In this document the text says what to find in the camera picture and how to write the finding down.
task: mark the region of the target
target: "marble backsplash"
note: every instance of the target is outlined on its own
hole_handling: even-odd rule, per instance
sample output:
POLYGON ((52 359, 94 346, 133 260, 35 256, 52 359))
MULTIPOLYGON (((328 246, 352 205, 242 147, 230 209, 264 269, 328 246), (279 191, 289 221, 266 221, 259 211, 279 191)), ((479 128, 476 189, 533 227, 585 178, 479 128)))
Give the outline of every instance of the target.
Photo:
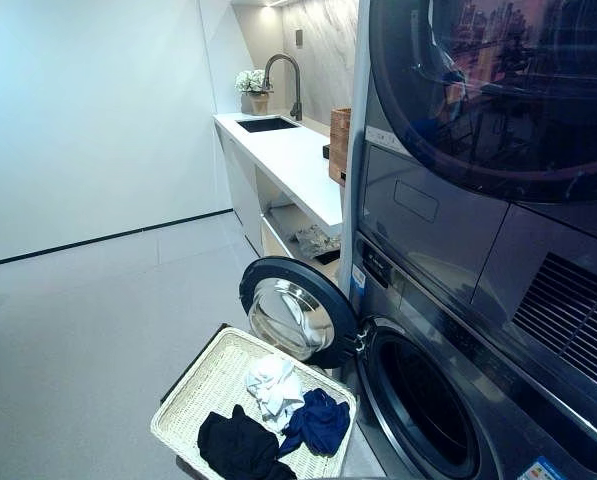
MULTIPOLYGON (((300 66, 303 114, 330 124, 331 109, 351 106, 358 0, 301 0, 282 8, 283 48, 300 66), (303 31, 297 47, 295 31, 303 31)), ((294 72, 286 65, 286 99, 295 96, 294 72)))

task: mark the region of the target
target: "dryer glass window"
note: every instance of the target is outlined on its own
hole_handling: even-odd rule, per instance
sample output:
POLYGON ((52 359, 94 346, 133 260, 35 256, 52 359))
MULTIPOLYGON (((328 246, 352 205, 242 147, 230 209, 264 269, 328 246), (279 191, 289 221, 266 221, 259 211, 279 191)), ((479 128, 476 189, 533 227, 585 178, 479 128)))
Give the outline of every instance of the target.
POLYGON ((367 361, 370 388, 389 428, 428 474, 468 478, 479 453, 460 397, 430 356, 389 332, 375 335, 367 361))
POLYGON ((597 0, 373 2, 370 48, 387 119, 438 175, 597 200, 597 0))

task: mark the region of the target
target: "dryer door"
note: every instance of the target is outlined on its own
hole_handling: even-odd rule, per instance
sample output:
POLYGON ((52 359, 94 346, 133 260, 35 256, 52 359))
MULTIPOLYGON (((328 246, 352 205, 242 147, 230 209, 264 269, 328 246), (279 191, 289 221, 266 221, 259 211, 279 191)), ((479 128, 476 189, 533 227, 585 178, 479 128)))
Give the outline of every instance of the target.
POLYGON ((336 368, 356 353, 351 305, 309 265, 287 257, 254 261, 242 276, 240 301, 254 334, 298 360, 336 368))
POLYGON ((597 0, 372 2, 369 42, 387 120, 437 175, 597 200, 597 0))

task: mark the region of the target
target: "washing machine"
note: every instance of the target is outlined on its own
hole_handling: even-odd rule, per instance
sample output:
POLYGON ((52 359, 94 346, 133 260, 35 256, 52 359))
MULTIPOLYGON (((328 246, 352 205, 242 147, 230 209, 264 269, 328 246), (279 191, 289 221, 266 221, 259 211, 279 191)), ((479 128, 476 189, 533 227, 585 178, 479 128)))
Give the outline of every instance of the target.
POLYGON ((390 476, 597 479, 597 0, 368 14, 351 286, 257 260, 252 328, 339 369, 390 476))

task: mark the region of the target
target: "baseboard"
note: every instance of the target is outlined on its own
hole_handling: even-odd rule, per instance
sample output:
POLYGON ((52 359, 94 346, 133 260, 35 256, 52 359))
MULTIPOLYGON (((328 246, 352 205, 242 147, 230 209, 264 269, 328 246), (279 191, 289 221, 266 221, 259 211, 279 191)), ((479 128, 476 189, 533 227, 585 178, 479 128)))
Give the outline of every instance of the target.
POLYGON ((170 227, 172 225, 178 225, 180 223, 186 223, 186 222, 192 222, 194 220, 200 220, 201 218, 214 217, 216 215, 222 215, 223 213, 229 213, 229 212, 233 212, 233 209, 228 208, 227 210, 220 210, 218 212, 205 213, 203 215, 197 215, 195 217, 174 220, 173 222, 159 223, 158 225, 151 225, 149 227, 137 228, 135 230, 129 230, 126 232, 114 233, 112 235, 105 235, 104 237, 92 238, 91 240, 83 240, 82 242, 70 243, 69 245, 62 245, 60 247, 48 248, 47 250, 40 250, 38 252, 25 253, 24 255, 17 255, 15 257, 10 257, 10 258, 5 258, 3 260, 0 260, 0 265, 2 265, 3 263, 16 262, 18 260, 25 260, 27 258, 38 257, 40 255, 46 255, 48 253, 59 252, 60 250, 67 250, 68 248, 82 247, 83 245, 89 245, 91 243, 103 242, 105 240, 111 240, 112 238, 124 237, 126 235, 133 235, 134 233, 147 232, 149 230, 155 230, 157 228, 170 227))

